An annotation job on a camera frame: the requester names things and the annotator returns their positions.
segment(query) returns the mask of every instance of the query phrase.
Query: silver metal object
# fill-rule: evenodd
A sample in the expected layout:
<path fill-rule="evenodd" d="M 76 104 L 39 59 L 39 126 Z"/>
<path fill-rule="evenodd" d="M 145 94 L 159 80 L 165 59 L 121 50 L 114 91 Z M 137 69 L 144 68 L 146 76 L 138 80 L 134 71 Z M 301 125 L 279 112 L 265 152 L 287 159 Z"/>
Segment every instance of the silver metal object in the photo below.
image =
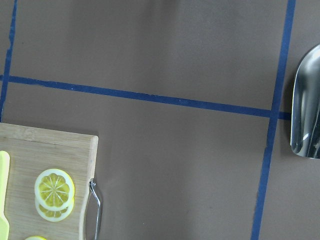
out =
<path fill-rule="evenodd" d="M 295 75 L 290 145 L 299 156 L 320 159 L 320 44 L 302 58 Z"/>
<path fill-rule="evenodd" d="M 102 202 L 97 194 L 97 184 L 94 178 L 89 182 L 90 192 L 93 194 L 97 203 L 97 213 L 96 213 L 96 224 L 95 224 L 95 234 L 93 240 L 99 240 L 100 228 L 101 228 L 101 218 L 102 218 Z"/>

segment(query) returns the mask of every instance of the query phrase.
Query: yellow knife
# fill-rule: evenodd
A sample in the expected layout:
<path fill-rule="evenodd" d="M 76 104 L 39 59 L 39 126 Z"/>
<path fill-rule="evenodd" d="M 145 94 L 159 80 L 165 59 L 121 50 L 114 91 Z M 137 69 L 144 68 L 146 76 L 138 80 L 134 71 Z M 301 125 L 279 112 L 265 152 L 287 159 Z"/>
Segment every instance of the yellow knife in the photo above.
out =
<path fill-rule="evenodd" d="M 6 151 L 0 151 L 0 240 L 8 240 L 9 236 L 9 222 L 4 213 L 9 165 L 9 154 Z"/>

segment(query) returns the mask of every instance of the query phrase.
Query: yellow lemon slice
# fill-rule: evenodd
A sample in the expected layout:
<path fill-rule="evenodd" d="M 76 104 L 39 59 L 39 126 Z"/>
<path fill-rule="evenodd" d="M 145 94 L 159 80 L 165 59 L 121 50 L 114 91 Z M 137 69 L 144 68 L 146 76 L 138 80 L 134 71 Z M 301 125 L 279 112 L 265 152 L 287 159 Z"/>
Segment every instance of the yellow lemon slice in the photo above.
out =
<path fill-rule="evenodd" d="M 47 210 L 57 212 L 66 209 L 75 196 L 71 177 L 61 169 L 48 169 L 40 173 L 34 184 L 38 202 Z"/>
<path fill-rule="evenodd" d="M 42 236 L 30 236 L 30 237 L 27 237 L 25 240 L 46 240 L 46 239 Z"/>
<path fill-rule="evenodd" d="M 35 208 L 38 214 L 45 220 L 49 222 L 60 222 L 64 220 L 66 217 L 70 215 L 72 209 L 74 208 L 75 200 L 73 199 L 71 204 L 60 211 L 50 211 L 45 209 L 43 206 L 40 205 L 37 199 L 34 200 Z"/>

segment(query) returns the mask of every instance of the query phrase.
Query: metal handle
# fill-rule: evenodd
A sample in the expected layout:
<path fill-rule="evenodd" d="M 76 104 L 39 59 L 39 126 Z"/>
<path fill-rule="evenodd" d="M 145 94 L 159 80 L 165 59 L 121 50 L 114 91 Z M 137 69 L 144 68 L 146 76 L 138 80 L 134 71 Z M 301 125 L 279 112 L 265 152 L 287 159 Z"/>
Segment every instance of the metal handle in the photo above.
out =
<path fill-rule="evenodd" d="M 96 213 L 96 224 L 95 224 L 95 234 L 94 234 L 94 239 L 93 240 L 99 240 L 99 234 L 100 234 L 100 228 L 101 228 L 101 217 L 102 217 L 102 203 L 101 200 L 97 194 L 97 190 L 96 190 L 96 181 L 94 178 L 91 178 L 90 182 L 89 182 L 89 189 L 91 191 L 91 193 L 93 194 L 96 203 L 98 205 L 98 210 Z"/>

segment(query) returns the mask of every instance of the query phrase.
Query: wooden tray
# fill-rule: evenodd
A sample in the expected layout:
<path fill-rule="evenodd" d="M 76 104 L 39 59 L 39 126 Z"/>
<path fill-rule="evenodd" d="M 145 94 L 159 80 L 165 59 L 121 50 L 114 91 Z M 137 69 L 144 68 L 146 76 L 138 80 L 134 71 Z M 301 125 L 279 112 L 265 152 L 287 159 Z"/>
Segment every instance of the wooden tray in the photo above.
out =
<path fill-rule="evenodd" d="M 47 240 L 84 240 L 89 181 L 94 177 L 98 137 L 0 123 L 0 150 L 10 155 L 4 205 L 9 240 L 38 235 Z M 34 184 L 46 169 L 66 171 L 75 186 L 72 213 L 60 222 L 40 217 L 35 208 Z"/>

